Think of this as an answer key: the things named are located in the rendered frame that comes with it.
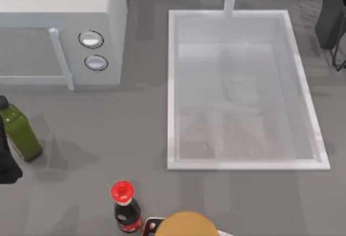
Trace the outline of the white sink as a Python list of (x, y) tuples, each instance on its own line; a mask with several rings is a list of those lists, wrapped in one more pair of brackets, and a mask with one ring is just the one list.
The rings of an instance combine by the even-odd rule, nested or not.
[(171, 10), (169, 170), (329, 170), (286, 10)]

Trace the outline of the small microwave knob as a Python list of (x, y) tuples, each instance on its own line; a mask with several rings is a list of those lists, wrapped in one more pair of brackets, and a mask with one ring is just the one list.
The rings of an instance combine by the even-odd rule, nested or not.
[(109, 63), (106, 58), (101, 55), (92, 55), (84, 59), (85, 66), (92, 71), (104, 71)]

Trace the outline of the large microwave knob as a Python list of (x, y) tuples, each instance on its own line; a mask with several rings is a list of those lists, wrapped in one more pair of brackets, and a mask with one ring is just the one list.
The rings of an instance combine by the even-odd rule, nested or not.
[(96, 49), (103, 45), (104, 38), (99, 32), (88, 30), (78, 35), (78, 41), (82, 46), (88, 49)]

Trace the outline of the dark bottle with red cap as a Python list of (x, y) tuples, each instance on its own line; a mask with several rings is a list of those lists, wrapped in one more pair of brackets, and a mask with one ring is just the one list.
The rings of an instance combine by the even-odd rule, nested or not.
[(138, 231), (143, 222), (141, 208), (135, 199), (133, 185), (120, 180), (111, 187), (111, 196), (115, 201), (114, 215), (118, 228), (127, 234)]

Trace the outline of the round brown bread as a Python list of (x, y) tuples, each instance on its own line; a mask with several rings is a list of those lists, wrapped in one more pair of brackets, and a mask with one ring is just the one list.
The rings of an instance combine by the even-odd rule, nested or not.
[(203, 214), (178, 211), (163, 219), (155, 236), (219, 236), (219, 232), (213, 222)]

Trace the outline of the white and red tray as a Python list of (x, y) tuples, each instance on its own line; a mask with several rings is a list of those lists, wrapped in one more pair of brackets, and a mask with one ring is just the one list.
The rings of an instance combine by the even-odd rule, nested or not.
[[(148, 217), (145, 219), (141, 229), (141, 236), (155, 236), (155, 233), (165, 218), (162, 217)], [(218, 236), (233, 236), (230, 233), (218, 230)]]

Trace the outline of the green bottle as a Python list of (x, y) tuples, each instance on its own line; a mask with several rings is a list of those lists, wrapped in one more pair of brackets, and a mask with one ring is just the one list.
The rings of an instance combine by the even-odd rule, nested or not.
[(18, 155), (26, 162), (37, 158), (43, 148), (28, 118), (18, 107), (9, 103), (4, 95), (0, 95), (0, 115), (4, 121), (5, 133)]

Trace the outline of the pale microwave oven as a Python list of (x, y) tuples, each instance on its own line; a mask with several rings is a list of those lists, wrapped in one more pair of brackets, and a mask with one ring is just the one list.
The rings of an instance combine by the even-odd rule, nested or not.
[[(57, 28), (74, 87), (121, 82), (127, 0), (0, 0), (0, 85), (67, 86), (48, 32)], [(78, 35), (99, 32), (104, 43), (88, 49)], [(109, 65), (92, 71), (84, 59), (101, 55)]]

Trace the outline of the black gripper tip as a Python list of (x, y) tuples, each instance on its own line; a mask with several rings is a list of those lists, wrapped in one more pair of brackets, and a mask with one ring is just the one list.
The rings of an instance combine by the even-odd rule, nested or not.
[(23, 176), (22, 169), (13, 158), (0, 115), (0, 185), (15, 184)]

